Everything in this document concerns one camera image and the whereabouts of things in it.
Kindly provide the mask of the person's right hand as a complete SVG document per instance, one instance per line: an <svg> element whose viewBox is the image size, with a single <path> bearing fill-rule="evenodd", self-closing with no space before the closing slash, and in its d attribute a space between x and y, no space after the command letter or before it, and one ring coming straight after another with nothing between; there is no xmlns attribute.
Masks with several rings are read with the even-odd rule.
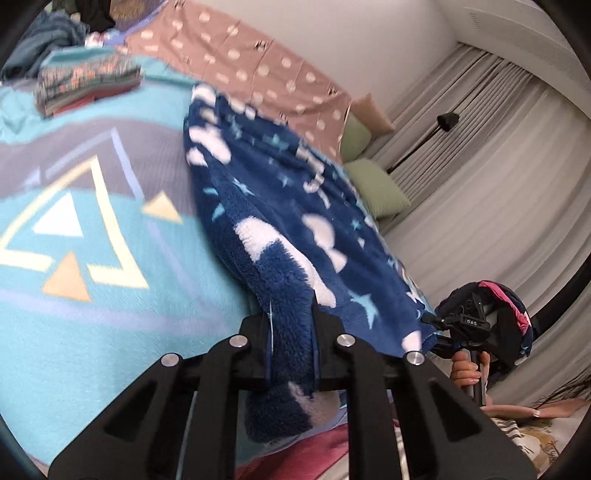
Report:
<svg viewBox="0 0 591 480"><path fill-rule="evenodd" d="M467 351L459 351L452 357L450 379L459 388L474 386L479 381L486 384L490 371L491 356L487 352L480 354L480 360L473 362Z"/></svg>

